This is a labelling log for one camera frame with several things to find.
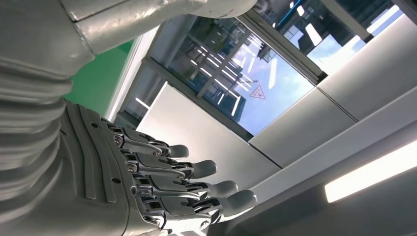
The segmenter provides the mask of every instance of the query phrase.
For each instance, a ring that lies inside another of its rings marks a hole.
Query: fluorescent light
[[[139,102],[142,106],[144,106],[146,109],[150,109],[150,107],[145,103],[145,102],[143,102],[141,99],[139,99],[139,98],[136,98],[135,99],[137,102]]]
[[[248,38],[249,42],[251,42],[253,45],[255,45],[257,48],[261,48],[261,45],[258,42],[253,41],[252,39]]]
[[[377,28],[379,28],[383,23],[385,23],[391,16],[393,16],[399,9],[400,8],[397,5],[394,5],[377,21],[371,24],[371,26],[368,27],[366,31],[368,31],[369,33],[373,33]]]
[[[206,54],[204,54],[200,49],[197,50],[197,52],[199,52],[201,55],[203,55],[204,57],[206,56]]]
[[[249,77],[247,77],[247,75],[243,74],[243,76],[244,76],[245,78],[247,78],[250,82],[252,82],[252,83],[253,83],[253,80],[251,80]]]
[[[325,186],[332,203],[417,166],[417,141],[368,163]]]
[[[250,71],[252,70],[254,62],[255,62],[255,58],[253,57],[252,60],[250,60],[250,64],[249,64],[249,67],[248,67],[248,73],[250,73]]]
[[[213,56],[212,54],[210,54],[210,56],[212,56],[216,61],[218,61],[219,63],[221,63],[221,61],[219,59],[217,59],[215,56]]]
[[[212,60],[212,59],[207,58],[207,60],[209,60],[211,63],[213,63],[213,65],[215,65],[216,67],[219,67],[219,65],[218,65],[218,64],[216,64],[215,62],[213,62],[213,60]]]
[[[232,110],[232,116],[233,117],[235,116],[236,109],[238,108],[239,102],[240,102],[240,96],[236,99],[235,106],[233,107],[233,110]]]
[[[231,78],[233,81],[236,81],[235,78],[233,78],[229,73],[227,73],[225,70],[222,70],[223,73],[225,73],[229,78]]]
[[[234,63],[236,63],[237,65],[240,65],[240,63],[241,63],[241,61],[240,60],[238,60],[237,58],[233,58],[232,59],[232,61],[234,62]]]
[[[234,66],[231,62],[229,62],[229,64],[230,64],[231,66],[233,66],[233,68],[236,68],[236,66]]]
[[[226,68],[228,69],[228,70],[230,70],[230,72],[232,73],[232,74],[234,74],[235,76],[238,76],[238,74],[236,74],[234,71],[232,71],[230,68],[228,68],[227,66],[226,66]]]
[[[211,74],[208,71],[204,70],[204,68],[200,68],[200,70],[202,70],[204,73],[211,77]]]
[[[239,78],[242,82],[244,82],[249,88],[251,88],[252,86],[250,84],[248,84],[244,79]]]
[[[220,81],[218,81],[217,79],[214,79],[214,81],[216,81],[216,83],[220,84],[220,86],[222,86],[226,91],[228,91],[231,95],[233,95],[233,97],[238,98],[238,96],[236,94],[234,94],[232,91],[230,91],[226,86],[224,86],[224,84],[222,84]]]
[[[302,6],[297,7],[297,12],[300,16],[304,15],[304,8]]]
[[[244,89],[246,92],[249,92],[249,90],[245,87],[245,86],[243,86],[243,84],[241,84],[240,82],[238,82],[238,81],[236,81],[236,83],[240,86],[240,87],[242,87],[242,89]]]
[[[242,63],[240,64],[240,66],[243,68],[243,66],[245,65],[246,62],[246,57],[243,58]]]
[[[221,100],[223,100],[224,94],[222,94],[222,96],[220,97],[219,102],[217,103],[218,105],[220,104]]]
[[[276,65],[278,63],[278,60],[276,58],[272,59],[271,62],[271,71],[269,73],[269,84],[268,84],[268,88],[271,89],[274,87],[275,85],[275,80],[276,80]]]
[[[256,57],[256,55],[246,45],[243,45],[243,49],[250,53],[254,58]]]
[[[322,41],[322,38],[320,37],[319,33],[317,33],[313,25],[308,24],[305,27],[305,31],[307,31],[307,34],[310,37],[311,41],[313,42],[314,46],[319,45],[319,43]]]

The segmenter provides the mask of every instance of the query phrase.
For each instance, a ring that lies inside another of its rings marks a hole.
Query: window frame
[[[372,34],[368,33],[365,28],[363,28],[359,22],[357,22],[346,10],[344,10],[336,0],[320,0],[320,2],[339,20],[341,21],[347,28],[349,28],[353,33],[358,35],[365,43],[368,43],[372,38]],[[197,19],[197,16],[194,16],[193,20],[189,23],[188,28],[193,25],[193,22]],[[286,39],[283,35],[281,35],[278,31],[274,29],[266,20],[264,20],[261,15],[255,12],[253,9],[250,9],[245,14],[236,17],[247,29],[247,33],[245,35],[249,36],[250,34],[255,34],[259,37],[262,41],[264,41],[268,46],[270,46],[275,52],[277,52],[284,60],[287,61],[293,68],[295,68],[302,76],[304,76],[310,83],[313,84],[314,87],[317,88],[317,85],[324,80],[328,75],[322,69],[318,67],[310,58],[304,55],[298,48],[296,48],[288,39]],[[210,104],[206,101],[203,96],[205,92],[208,90],[210,85],[214,82],[216,75],[218,75],[218,71],[222,70],[227,63],[221,64],[220,68],[216,70],[216,73],[213,74],[210,79],[206,82],[199,93],[196,93],[192,90],[186,83],[184,83],[180,78],[175,76],[172,72],[170,72],[166,66],[162,65],[157,62],[154,58],[152,58],[151,54],[153,49],[162,34],[164,28],[166,27],[166,23],[163,23],[159,26],[158,32],[153,39],[147,54],[142,60],[142,65],[138,70],[140,73],[143,70],[143,66],[147,66],[154,70],[162,79],[166,80],[169,85],[174,87],[178,92],[185,95],[188,99],[190,99],[193,103],[198,105],[202,108],[205,112],[211,115],[214,119],[219,121],[221,124],[226,126],[240,138],[249,142],[254,136],[249,133],[246,129],[240,126],[237,122],[232,120],[226,114],[221,112],[215,106]],[[245,40],[241,40],[229,53],[229,56],[225,58],[225,61],[231,60],[235,53],[240,49],[240,47],[244,44]],[[129,89],[126,98],[120,108],[122,111],[129,97],[133,93],[134,85],[138,82],[137,78],[135,77],[131,88]]]

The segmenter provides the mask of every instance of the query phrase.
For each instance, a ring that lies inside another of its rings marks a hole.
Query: silver screw
[[[203,223],[201,223],[200,230],[203,230],[203,229],[207,228],[207,226],[209,226],[209,224],[210,224],[210,222],[204,221]]]

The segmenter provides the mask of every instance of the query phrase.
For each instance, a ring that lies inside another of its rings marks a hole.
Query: white wall
[[[189,162],[208,159],[216,162],[217,174],[203,179],[209,183],[230,179],[243,190],[279,170],[248,143],[168,85],[142,120],[138,131],[170,145],[186,145],[190,151]]]
[[[306,152],[292,156],[292,164],[253,188],[259,193],[260,202],[296,186],[417,119],[416,39],[417,26],[403,16],[319,85],[359,120],[355,125],[341,132],[339,127],[345,122],[344,118],[336,112],[321,109],[326,103],[315,104],[308,95],[303,98],[308,101],[295,104],[250,141],[264,153],[273,153],[274,156],[269,156],[271,159],[280,160],[289,151],[296,154],[296,150],[292,150],[290,143],[288,147],[281,145],[288,139],[278,134],[296,131],[289,135],[290,140]],[[296,115],[291,119],[288,114]],[[293,137],[296,134],[300,136],[298,141]],[[312,145],[317,139],[322,143]]]

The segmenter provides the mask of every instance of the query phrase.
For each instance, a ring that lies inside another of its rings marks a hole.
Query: window
[[[289,2],[276,0],[255,9],[327,74],[337,71],[365,45],[319,0]]]
[[[237,19],[182,18],[190,24],[184,28],[168,22],[151,57],[251,135],[313,88]],[[182,32],[175,43],[167,39],[178,35],[173,28]],[[167,43],[171,50],[162,50]]]
[[[117,113],[115,124],[136,129],[163,87],[162,80],[151,68],[141,66],[135,83],[126,96],[122,110]]]
[[[336,0],[369,33],[382,32],[403,13],[391,0]]]
[[[166,80],[248,141],[401,14],[389,0],[258,0],[238,18],[175,17],[116,121],[138,124]]]

